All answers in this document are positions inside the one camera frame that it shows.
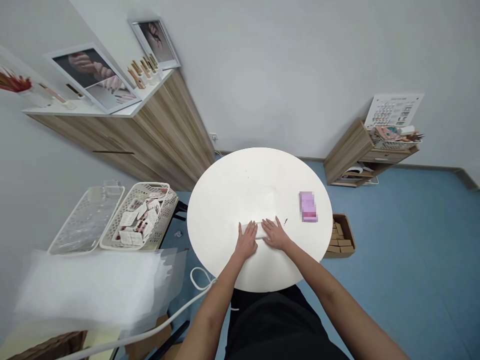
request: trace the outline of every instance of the plastic sheet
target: plastic sheet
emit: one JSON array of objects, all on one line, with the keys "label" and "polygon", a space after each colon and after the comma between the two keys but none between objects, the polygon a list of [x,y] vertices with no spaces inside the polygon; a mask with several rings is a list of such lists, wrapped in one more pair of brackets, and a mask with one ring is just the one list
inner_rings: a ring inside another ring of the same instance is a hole
[{"label": "plastic sheet", "polygon": [[15,323],[50,336],[135,328],[180,292],[185,258],[186,251],[177,249],[97,250],[76,257],[35,252],[15,307]]}]

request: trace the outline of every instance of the framed picture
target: framed picture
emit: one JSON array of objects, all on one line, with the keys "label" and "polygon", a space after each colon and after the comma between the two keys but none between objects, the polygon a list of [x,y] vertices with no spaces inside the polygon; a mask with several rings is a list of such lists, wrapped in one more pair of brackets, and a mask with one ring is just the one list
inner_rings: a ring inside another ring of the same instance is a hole
[{"label": "framed picture", "polygon": [[142,101],[94,43],[44,56],[107,114]]},{"label": "framed picture", "polygon": [[179,58],[175,53],[169,34],[161,18],[153,20],[129,20],[143,51],[147,55],[153,54],[162,70],[178,68]]}]

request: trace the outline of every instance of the baseboard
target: baseboard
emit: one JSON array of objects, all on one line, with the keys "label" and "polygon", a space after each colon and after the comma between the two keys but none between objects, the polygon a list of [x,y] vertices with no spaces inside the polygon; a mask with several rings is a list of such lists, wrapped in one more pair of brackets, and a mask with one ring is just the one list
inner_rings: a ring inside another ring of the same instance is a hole
[{"label": "baseboard", "polygon": [[392,167],[396,168],[396,169],[446,171],[446,172],[450,172],[450,173],[454,173],[458,170],[461,170],[460,167],[413,165],[413,164],[395,164]]},{"label": "baseboard", "polygon": [[454,172],[456,177],[465,185],[470,191],[479,191],[480,188],[477,183],[470,177],[470,175],[464,169],[458,169]]},{"label": "baseboard", "polygon": [[[233,153],[233,151],[222,151],[222,150],[217,150],[217,152],[219,152],[222,156]],[[323,163],[325,161],[325,159],[321,157],[297,156],[297,158],[299,158],[302,161],[312,161],[312,162],[318,162],[318,163]],[[473,181],[470,175],[468,175],[467,172],[461,167],[413,165],[413,164],[395,164],[392,167],[395,169],[445,171],[445,172],[454,173],[468,190],[470,191],[480,190],[477,183],[475,183],[475,181]]]}]

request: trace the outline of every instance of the wooden cabinet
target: wooden cabinet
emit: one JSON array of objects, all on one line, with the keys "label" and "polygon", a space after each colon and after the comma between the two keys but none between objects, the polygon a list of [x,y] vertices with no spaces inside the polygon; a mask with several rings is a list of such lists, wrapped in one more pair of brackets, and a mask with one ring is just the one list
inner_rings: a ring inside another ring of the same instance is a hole
[{"label": "wooden cabinet", "polygon": [[[418,146],[408,150],[383,150],[374,148],[370,134],[361,120],[356,120],[335,145],[323,163],[327,185],[356,188],[383,173],[394,164],[419,151]],[[363,162],[373,171],[361,174],[347,172],[357,162]],[[354,182],[342,182],[342,175],[356,177]]]},{"label": "wooden cabinet", "polygon": [[192,191],[214,162],[197,108],[178,70],[170,70],[161,85],[147,90],[152,93],[132,105],[131,116],[131,106],[110,115],[85,106],[71,114],[50,109],[25,113],[141,181]]}]

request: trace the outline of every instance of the round white table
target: round white table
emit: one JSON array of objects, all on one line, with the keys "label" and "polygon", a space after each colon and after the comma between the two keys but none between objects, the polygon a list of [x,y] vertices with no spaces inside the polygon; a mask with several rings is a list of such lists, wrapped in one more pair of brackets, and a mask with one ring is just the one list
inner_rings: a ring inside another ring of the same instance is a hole
[{"label": "round white table", "polygon": [[[302,222],[299,192],[313,192],[318,222]],[[235,250],[239,222],[280,219],[290,238],[320,261],[332,235],[332,206],[319,177],[303,161],[280,150],[253,147],[211,165],[188,204],[188,235],[203,266],[218,277]],[[285,289],[303,279],[283,251],[262,239],[244,264],[235,288],[253,293]]]}]

